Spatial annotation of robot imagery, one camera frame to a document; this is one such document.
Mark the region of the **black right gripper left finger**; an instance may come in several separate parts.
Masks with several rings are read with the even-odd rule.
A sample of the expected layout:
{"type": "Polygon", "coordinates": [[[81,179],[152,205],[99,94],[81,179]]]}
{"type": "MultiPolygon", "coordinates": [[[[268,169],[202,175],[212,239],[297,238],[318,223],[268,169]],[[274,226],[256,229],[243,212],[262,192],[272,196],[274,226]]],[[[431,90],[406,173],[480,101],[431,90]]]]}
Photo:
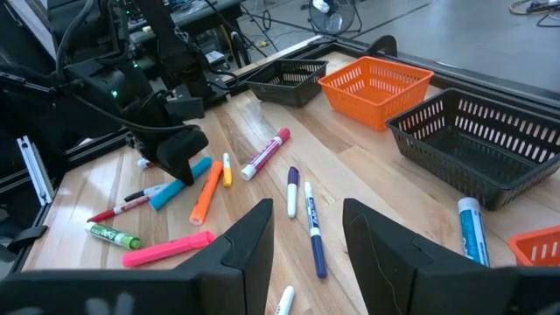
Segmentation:
{"type": "Polygon", "coordinates": [[[178,271],[178,315],[263,315],[274,256],[273,200],[262,199],[178,271]]]}

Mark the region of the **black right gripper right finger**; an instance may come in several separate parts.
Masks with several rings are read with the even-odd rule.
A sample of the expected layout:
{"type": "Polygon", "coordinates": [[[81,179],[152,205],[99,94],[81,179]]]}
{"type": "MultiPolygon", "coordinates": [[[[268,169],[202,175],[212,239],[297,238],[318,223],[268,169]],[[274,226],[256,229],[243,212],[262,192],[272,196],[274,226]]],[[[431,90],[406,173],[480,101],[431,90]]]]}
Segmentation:
{"type": "Polygon", "coordinates": [[[499,315],[490,271],[357,199],[343,203],[347,251],[370,315],[499,315]]]}

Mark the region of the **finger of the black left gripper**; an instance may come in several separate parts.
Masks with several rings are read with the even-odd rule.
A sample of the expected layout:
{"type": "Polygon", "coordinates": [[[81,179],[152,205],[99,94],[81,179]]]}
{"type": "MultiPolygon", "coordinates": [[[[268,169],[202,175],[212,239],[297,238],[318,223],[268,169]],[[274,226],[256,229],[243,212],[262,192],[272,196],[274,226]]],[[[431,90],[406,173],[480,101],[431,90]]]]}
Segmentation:
{"type": "Polygon", "coordinates": [[[208,139],[200,129],[180,131],[157,147],[157,166],[191,186],[194,182],[189,159],[208,146],[208,139]]]}

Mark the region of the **blue highlighter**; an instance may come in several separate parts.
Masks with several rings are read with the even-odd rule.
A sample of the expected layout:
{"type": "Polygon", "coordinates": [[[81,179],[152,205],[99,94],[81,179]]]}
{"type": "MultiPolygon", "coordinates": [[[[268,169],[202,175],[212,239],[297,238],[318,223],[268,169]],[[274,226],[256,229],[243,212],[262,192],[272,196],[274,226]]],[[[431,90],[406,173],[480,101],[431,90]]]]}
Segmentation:
{"type": "MultiPolygon", "coordinates": [[[[210,157],[203,157],[195,166],[192,167],[192,177],[196,180],[200,177],[204,172],[206,172],[212,165],[213,160],[210,157]]],[[[166,203],[168,203],[174,196],[179,194],[184,188],[186,184],[180,180],[175,180],[166,188],[164,188],[161,192],[158,192],[153,197],[150,197],[148,200],[148,204],[152,209],[158,211],[161,209],[166,203]]]]}

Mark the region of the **orange highlighter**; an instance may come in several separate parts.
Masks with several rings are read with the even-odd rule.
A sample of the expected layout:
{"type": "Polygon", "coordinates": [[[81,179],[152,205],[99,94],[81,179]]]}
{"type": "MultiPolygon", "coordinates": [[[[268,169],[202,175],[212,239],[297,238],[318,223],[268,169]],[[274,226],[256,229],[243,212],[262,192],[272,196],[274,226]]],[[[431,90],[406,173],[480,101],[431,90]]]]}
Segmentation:
{"type": "Polygon", "coordinates": [[[212,163],[209,175],[206,179],[206,183],[200,192],[198,200],[192,210],[189,221],[196,226],[202,225],[207,217],[207,212],[211,199],[214,195],[218,180],[220,179],[221,173],[223,171],[223,163],[220,161],[214,161],[212,163]]]}

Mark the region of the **pink highlighter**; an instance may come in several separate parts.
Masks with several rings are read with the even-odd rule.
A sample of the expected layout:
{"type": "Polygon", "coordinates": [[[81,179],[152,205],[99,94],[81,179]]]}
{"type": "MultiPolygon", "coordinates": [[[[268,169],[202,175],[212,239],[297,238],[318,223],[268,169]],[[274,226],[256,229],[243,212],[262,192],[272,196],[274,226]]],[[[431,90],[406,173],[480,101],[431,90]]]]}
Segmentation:
{"type": "Polygon", "coordinates": [[[195,249],[203,249],[214,240],[215,236],[212,232],[202,231],[174,241],[131,251],[122,256],[122,265],[126,268],[135,268],[146,263],[154,263],[195,249]]]}

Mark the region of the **teal blue whiteboard marker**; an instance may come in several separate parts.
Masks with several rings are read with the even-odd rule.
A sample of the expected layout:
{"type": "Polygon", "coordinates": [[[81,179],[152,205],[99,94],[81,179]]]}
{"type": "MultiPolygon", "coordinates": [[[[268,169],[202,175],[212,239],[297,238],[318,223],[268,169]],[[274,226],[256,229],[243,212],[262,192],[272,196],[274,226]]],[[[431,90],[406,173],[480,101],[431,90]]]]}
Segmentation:
{"type": "Polygon", "coordinates": [[[489,267],[490,262],[479,202],[471,197],[460,199],[458,201],[458,217],[465,256],[489,267]]]}

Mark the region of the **pink cap white marker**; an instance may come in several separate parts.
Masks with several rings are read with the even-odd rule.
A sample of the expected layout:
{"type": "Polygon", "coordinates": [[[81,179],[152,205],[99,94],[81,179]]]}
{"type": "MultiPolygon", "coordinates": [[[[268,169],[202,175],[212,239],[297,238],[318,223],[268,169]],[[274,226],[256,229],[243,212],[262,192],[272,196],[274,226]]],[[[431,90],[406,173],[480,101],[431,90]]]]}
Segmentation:
{"type": "Polygon", "coordinates": [[[283,291],[274,315],[289,315],[294,297],[295,288],[291,285],[287,286],[283,291]]]}

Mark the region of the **yellow cap white marker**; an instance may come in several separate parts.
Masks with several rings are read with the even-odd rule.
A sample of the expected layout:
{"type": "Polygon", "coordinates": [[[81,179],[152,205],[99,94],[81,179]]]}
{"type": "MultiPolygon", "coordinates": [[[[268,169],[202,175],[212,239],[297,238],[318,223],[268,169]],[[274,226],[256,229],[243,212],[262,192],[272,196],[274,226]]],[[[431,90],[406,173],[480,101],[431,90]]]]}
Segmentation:
{"type": "Polygon", "coordinates": [[[233,175],[231,170],[230,157],[228,153],[224,153],[223,160],[223,185],[230,187],[233,184],[233,175]]]}

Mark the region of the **thin black marker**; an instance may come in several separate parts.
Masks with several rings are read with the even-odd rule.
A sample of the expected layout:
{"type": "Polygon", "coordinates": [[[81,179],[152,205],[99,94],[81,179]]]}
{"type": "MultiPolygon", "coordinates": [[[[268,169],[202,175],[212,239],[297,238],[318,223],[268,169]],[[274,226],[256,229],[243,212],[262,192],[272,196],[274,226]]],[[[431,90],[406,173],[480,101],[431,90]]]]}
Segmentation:
{"type": "Polygon", "coordinates": [[[141,198],[141,197],[144,197],[144,196],[148,196],[149,198],[151,198],[151,197],[157,195],[158,193],[160,193],[163,189],[165,189],[170,184],[171,184],[171,182],[163,183],[163,184],[160,184],[160,185],[154,185],[152,187],[145,188],[145,189],[140,190],[138,192],[134,192],[134,193],[126,196],[124,198],[124,201],[129,202],[129,201],[132,201],[134,199],[141,198]]]}

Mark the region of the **thin dark blue marker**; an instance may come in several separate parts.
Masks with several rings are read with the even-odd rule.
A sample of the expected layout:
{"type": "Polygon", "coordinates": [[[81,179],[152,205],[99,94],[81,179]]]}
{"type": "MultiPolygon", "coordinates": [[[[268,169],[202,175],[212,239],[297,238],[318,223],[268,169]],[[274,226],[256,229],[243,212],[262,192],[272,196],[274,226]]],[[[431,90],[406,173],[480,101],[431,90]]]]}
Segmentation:
{"type": "Polygon", "coordinates": [[[319,228],[315,199],[310,182],[304,183],[304,194],[315,270],[318,278],[324,279],[327,277],[326,261],[319,228]]]}

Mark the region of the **purple cap white marker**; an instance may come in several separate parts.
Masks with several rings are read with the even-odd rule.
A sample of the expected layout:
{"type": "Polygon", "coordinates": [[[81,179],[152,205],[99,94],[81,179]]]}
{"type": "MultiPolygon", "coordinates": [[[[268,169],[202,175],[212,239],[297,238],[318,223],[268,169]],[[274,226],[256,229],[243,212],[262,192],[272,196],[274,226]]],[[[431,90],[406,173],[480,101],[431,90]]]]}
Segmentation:
{"type": "Polygon", "coordinates": [[[298,201],[298,182],[298,169],[294,166],[291,166],[288,172],[287,185],[287,215],[289,218],[294,218],[296,216],[298,201]]]}

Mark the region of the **thin red marker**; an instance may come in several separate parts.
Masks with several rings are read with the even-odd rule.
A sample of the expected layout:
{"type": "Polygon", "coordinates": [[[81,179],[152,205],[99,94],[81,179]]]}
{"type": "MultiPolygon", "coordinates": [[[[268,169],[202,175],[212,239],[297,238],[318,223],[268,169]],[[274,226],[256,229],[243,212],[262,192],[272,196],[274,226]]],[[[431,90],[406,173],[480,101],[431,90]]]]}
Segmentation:
{"type": "Polygon", "coordinates": [[[131,210],[132,208],[141,206],[142,204],[145,204],[148,202],[150,198],[148,196],[143,196],[143,197],[139,197],[136,199],[133,199],[123,205],[120,206],[115,206],[105,212],[99,213],[89,219],[87,219],[87,222],[101,222],[101,221],[105,221],[108,220],[110,218],[113,218],[119,214],[125,213],[129,210],[131,210]]]}

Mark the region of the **light green whiteboard marker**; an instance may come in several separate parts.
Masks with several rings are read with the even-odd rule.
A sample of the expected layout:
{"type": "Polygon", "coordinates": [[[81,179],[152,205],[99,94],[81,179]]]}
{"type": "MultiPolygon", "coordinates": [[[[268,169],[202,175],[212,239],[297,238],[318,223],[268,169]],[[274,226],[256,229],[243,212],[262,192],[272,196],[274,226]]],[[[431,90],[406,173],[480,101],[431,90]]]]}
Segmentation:
{"type": "Polygon", "coordinates": [[[94,237],[114,243],[115,245],[129,250],[136,250],[142,247],[142,243],[139,238],[115,230],[112,227],[106,227],[95,222],[87,222],[86,230],[94,237]]]}

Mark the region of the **black plastic basket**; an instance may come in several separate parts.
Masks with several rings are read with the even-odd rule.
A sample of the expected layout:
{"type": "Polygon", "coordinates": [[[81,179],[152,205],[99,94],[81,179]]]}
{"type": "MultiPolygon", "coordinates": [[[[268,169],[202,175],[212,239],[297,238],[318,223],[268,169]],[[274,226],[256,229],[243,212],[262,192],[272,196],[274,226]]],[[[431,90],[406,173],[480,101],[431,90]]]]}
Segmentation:
{"type": "Polygon", "coordinates": [[[260,101],[302,108],[321,92],[319,80],[326,75],[327,64],[325,60],[277,59],[246,83],[260,101]]]}
{"type": "Polygon", "coordinates": [[[490,210],[560,170],[560,119],[456,88],[386,125],[403,156],[490,210]]]}

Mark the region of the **orange plastic basket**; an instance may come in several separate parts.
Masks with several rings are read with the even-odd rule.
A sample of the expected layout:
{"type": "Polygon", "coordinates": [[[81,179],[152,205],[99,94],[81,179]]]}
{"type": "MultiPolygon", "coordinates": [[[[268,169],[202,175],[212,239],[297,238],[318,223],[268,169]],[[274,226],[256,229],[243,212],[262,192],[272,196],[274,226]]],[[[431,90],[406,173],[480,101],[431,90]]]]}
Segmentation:
{"type": "Polygon", "coordinates": [[[434,73],[362,57],[318,81],[332,108],[376,131],[424,100],[434,73]]]}
{"type": "Polygon", "coordinates": [[[508,246],[517,266],[560,267],[560,225],[516,234],[508,246]]]}

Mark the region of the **black floor fan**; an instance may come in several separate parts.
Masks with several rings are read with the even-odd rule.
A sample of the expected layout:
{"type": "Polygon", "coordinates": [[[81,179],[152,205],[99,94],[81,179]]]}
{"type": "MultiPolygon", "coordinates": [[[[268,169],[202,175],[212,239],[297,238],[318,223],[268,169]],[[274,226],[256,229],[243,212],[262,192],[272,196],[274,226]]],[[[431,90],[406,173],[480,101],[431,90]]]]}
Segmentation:
{"type": "Polygon", "coordinates": [[[346,32],[355,19],[354,0],[311,0],[308,11],[311,24],[331,35],[346,32]]]}

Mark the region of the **silver aluminium rail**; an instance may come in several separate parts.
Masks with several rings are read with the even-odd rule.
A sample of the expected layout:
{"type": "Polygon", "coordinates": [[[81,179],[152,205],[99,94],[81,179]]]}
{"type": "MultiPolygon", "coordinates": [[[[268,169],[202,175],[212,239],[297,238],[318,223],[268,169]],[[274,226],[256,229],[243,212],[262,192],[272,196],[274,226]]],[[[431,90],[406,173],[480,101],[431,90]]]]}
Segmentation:
{"type": "Polygon", "coordinates": [[[54,196],[53,185],[39,150],[28,136],[18,138],[17,145],[30,175],[40,205],[45,206],[51,204],[54,196]]]}

